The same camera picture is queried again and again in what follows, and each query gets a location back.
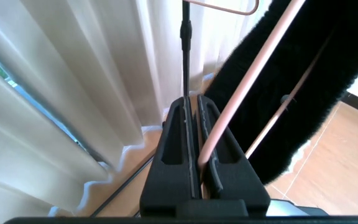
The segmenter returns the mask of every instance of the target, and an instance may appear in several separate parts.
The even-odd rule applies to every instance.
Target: black furry garment
[[[275,0],[223,65],[205,96],[220,111],[276,25],[289,0]],[[245,152],[329,38],[308,79],[249,158],[262,183],[285,171],[358,76],[358,1],[307,0],[229,124]]]

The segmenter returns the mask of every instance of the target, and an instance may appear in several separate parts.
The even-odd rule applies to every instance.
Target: white curtain
[[[249,11],[254,0],[207,0]],[[190,89],[201,88],[263,16],[191,5]],[[0,63],[91,154],[119,172],[124,146],[181,96],[180,0],[0,0]],[[0,78],[0,213],[74,211],[103,168]]]

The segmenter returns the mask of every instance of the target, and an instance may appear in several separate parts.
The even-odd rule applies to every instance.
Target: wooden floor
[[[159,134],[150,145],[157,145]],[[127,170],[131,171],[120,178],[128,178],[135,167],[146,161],[144,157],[150,152],[150,149],[131,152],[126,158],[126,166],[130,167]],[[98,216],[133,216],[139,209],[139,197],[148,171],[149,166]],[[267,186],[267,190],[272,198],[319,207],[332,215],[358,215],[358,110],[339,103],[311,139],[294,171],[281,176]]]

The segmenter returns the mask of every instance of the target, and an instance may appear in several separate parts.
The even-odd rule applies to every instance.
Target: black cable
[[[181,49],[183,51],[183,95],[189,95],[191,21],[190,3],[182,2],[182,22],[180,26]]]

